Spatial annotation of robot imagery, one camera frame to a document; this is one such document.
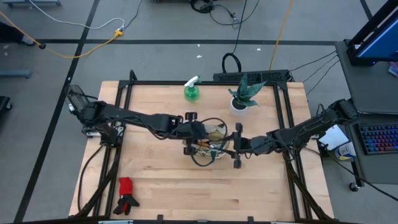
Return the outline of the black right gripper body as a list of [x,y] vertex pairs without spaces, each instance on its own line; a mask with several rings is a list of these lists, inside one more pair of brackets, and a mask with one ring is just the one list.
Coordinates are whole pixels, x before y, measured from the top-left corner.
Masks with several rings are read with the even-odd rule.
[[235,150],[234,153],[234,168],[241,168],[241,159],[240,155],[245,153],[253,153],[253,154],[262,154],[264,152],[263,148],[265,148],[267,144],[266,136],[257,136],[251,139],[243,138],[243,125],[241,123],[236,123],[236,131],[233,133],[233,141]]

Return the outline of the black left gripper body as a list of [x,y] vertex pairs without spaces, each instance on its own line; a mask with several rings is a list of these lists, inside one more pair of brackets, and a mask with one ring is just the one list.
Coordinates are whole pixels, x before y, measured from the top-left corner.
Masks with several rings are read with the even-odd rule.
[[182,126],[182,135],[185,140],[185,146],[183,149],[184,155],[194,155],[195,149],[192,147],[192,143],[200,139],[205,139],[207,136],[205,125],[197,121],[197,112],[186,112],[185,119],[187,120]]

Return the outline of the green spray bottle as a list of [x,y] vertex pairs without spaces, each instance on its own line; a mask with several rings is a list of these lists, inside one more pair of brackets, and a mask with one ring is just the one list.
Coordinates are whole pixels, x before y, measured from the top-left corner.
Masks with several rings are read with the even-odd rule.
[[199,76],[194,76],[184,84],[184,97],[187,101],[197,101],[200,97],[200,90],[197,83],[200,82]]

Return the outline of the red black gardening glove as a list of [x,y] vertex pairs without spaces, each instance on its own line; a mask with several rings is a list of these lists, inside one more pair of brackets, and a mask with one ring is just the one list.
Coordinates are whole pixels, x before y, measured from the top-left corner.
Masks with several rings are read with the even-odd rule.
[[113,214],[128,215],[132,207],[139,207],[139,202],[133,197],[133,183],[129,177],[119,178],[119,200],[117,207],[113,210]]

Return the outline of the potted snake plant white pot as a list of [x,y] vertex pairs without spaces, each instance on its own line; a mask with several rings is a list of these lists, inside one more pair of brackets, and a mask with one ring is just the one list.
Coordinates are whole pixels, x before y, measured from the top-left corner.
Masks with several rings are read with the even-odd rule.
[[245,73],[239,82],[238,89],[229,89],[229,93],[232,95],[230,103],[230,111],[236,116],[244,115],[248,108],[252,106],[259,106],[256,100],[252,98],[256,96],[266,84],[266,82],[260,82],[248,85],[248,75]]

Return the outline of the black perforated power bar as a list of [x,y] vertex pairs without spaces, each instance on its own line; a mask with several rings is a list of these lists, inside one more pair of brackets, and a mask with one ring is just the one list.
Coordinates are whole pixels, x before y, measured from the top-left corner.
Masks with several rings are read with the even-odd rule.
[[287,82],[292,79],[288,70],[268,70],[255,72],[215,73],[215,82],[239,82],[246,75],[248,82]]

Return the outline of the blue yellow can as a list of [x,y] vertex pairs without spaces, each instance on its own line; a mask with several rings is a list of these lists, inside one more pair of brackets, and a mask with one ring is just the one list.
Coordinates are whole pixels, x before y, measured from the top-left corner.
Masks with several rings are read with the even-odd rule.
[[341,161],[354,159],[356,157],[356,151],[352,142],[347,142],[335,149],[335,157]]

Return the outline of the black mesh box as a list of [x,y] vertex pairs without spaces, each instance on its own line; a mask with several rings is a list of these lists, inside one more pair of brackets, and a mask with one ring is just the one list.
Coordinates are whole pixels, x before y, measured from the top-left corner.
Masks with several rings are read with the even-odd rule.
[[88,97],[78,85],[69,85],[66,96],[66,103],[72,113],[80,113],[89,103]]

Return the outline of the backlit keyboard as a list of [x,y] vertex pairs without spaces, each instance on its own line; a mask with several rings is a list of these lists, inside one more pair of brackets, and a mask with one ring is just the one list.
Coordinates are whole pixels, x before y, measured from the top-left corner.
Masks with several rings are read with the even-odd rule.
[[358,124],[361,144],[367,155],[398,153],[398,124]]

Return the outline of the grey computer cart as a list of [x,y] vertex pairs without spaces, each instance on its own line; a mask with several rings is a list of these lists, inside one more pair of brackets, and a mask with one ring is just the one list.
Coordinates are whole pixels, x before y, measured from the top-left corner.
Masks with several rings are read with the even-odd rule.
[[[398,78],[387,71],[389,63],[353,66],[346,43],[335,42],[335,48],[351,99],[359,112],[358,123],[398,125]],[[398,153],[367,155],[358,125],[352,124],[346,130],[356,151],[356,166],[361,177],[374,184],[398,185]]]

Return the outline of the monitor on black stand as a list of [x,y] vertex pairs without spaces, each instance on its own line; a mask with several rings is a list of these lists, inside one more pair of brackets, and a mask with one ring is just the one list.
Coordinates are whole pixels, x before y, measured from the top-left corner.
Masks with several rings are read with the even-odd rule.
[[387,0],[347,47],[353,66],[398,62],[398,0]]

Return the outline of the grey metal stand foot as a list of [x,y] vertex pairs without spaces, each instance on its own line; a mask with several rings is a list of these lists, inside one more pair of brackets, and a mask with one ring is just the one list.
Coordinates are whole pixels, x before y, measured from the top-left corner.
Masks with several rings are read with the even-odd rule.
[[56,6],[61,6],[60,0],[0,0],[3,4],[9,7],[14,7],[15,4],[55,4]]
[[30,78],[31,72],[29,70],[0,70],[0,77],[24,77]]

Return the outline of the person's leg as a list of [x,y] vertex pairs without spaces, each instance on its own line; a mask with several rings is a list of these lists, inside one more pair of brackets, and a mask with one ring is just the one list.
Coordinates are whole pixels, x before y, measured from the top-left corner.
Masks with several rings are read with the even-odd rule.
[[15,27],[11,27],[3,22],[0,22],[0,40],[17,42],[28,46],[35,45],[35,42],[28,38],[28,36],[21,33]]

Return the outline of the black aluminium table frame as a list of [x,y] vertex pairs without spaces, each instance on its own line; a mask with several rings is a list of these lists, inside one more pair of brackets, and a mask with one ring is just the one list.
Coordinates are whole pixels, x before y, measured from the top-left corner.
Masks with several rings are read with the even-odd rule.
[[[258,105],[241,116],[229,110],[233,83],[201,82],[200,98],[189,102],[181,81],[121,80],[103,82],[99,99],[145,114],[184,115],[195,111],[206,124],[224,121],[229,131],[243,125],[243,136],[293,126],[309,119],[302,83],[267,84],[256,96]],[[316,213],[287,175],[289,163],[281,154],[242,156],[242,166],[224,156],[214,162],[183,153],[180,141],[158,140],[144,128],[128,126],[119,148],[101,149],[99,138],[88,140],[83,156],[83,182],[74,201],[86,203],[108,169],[114,177],[97,200],[91,217],[114,219],[119,178],[133,182],[139,202],[127,219],[139,221],[278,221],[316,219]]]

